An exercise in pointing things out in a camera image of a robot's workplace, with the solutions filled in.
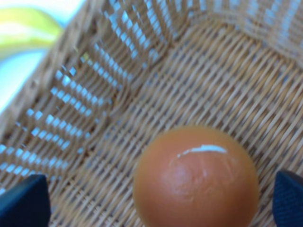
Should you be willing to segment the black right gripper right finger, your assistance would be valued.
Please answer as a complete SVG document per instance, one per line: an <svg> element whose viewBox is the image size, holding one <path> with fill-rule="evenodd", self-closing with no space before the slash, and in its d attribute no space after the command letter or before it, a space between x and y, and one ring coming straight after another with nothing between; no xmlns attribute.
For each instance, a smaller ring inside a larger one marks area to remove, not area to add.
<svg viewBox="0 0 303 227"><path fill-rule="evenodd" d="M276 174L273 217L278 227L303 226L303 178L290 171Z"/></svg>

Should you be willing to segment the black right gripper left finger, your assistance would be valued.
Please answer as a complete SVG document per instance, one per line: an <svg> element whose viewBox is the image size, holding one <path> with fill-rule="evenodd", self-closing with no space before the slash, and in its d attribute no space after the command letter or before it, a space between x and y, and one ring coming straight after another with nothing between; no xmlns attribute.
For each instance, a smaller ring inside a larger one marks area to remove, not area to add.
<svg viewBox="0 0 303 227"><path fill-rule="evenodd" d="M0 196L2 227L47 227L50 217L45 175L31 175Z"/></svg>

